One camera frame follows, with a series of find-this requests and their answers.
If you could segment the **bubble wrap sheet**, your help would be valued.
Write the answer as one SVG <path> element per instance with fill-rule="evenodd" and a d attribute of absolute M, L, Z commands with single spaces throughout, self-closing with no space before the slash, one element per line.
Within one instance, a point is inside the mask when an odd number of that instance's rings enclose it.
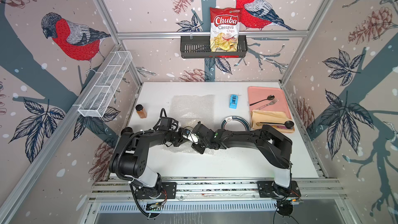
<path fill-rule="evenodd" d="M 169 114 L 181 127 L 194 128 L 198 122 L 212 128 L 214 125 L 215 95 L 176 95 L 172 98 Z"/>
<path fill-rule="evenodd" d="M 169 149 L 173 153 L 188 153 L 188 154 L 209 155 L 209 156 L 215 155 L 215 151 L 209 148 L 205 148 L 203 153 L 196 151 L 193 147 L 195 143 L 193 143 L 192 141 L 185 141 L 185 142 L 181 141 L 179 144 L 180 144 L 179 146 L 174 146 L 172 144 L 170 147 L 167 147 L 167 149 Z"/>

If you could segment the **dark rimmed plate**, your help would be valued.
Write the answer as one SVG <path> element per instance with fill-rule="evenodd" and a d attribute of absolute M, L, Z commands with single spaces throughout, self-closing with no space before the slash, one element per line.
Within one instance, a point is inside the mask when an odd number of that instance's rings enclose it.
<path fill-rule="evenodd" d="M 241 126 L 240 129 L 244 129 L 245 131 L 250 131 L 251 130 L 251 126 L 249 124 L 249 122 L 239 116 L 228 116 L 226 117 L 222 123 L 221 123 L 221 129 L 226 129 L 226 127 L 232 127 L 237 129 L 238 126 Z"/>

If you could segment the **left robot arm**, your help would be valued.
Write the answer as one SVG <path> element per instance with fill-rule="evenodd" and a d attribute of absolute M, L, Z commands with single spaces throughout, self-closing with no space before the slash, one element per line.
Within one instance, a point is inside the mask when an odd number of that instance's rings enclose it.
<path fill-rule="evenodd" d="M 149 148 L 171 143 L 180 146 L 188 140 L 190 130 L 178 131 L 147 130 L 134 133 L 127 127 L 122 130 L 119 142 L 109 163 L 109 171 L 150 198 L 162 193 L 162 178 L 147 166 Z"/>

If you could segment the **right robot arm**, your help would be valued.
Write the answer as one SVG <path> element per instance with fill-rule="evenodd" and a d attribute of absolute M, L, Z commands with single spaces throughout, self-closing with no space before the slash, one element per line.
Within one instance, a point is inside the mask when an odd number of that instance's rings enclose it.
<path fill-rule="evenodd" d="M 192 148 L 203 154 L 205 149 L 250 148 L 258 150 L 273 166 L 273 181 L 261 181 L 258 190 L 261 197 L 276 200 L 301 197 L 300 190 L 292 180 L 292 141 L 272 126 L 266 124 L 253 131 L 213 131 L 199 123 L 188 134 Z"/>

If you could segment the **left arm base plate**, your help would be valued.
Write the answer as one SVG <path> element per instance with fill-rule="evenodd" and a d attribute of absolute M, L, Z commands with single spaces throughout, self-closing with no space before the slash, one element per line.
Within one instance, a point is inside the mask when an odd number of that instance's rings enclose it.
<path fill-rule="evenodd" d="M 141 189 L 134 190 L 136 198 L 138 200 L 164 200 L 165 198 L 175 199 L 177 192 L 176 182 L 165 182 L 162 183 L 161 190 L 157 192 L 155 189 L 148 189 L 142 187 Z"/>

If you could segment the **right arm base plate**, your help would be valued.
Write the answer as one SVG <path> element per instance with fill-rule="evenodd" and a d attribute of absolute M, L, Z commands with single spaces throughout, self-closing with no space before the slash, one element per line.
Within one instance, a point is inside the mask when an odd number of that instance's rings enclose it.
<path fill-rule="evenodd" d="M 296 181 L 291 181 L 288 188 L 277 185 L 271 180 L 258 181 L 258 192 L 261 198 L 283 200 L 287 198 L 298 199 L 301 192 Z"/>

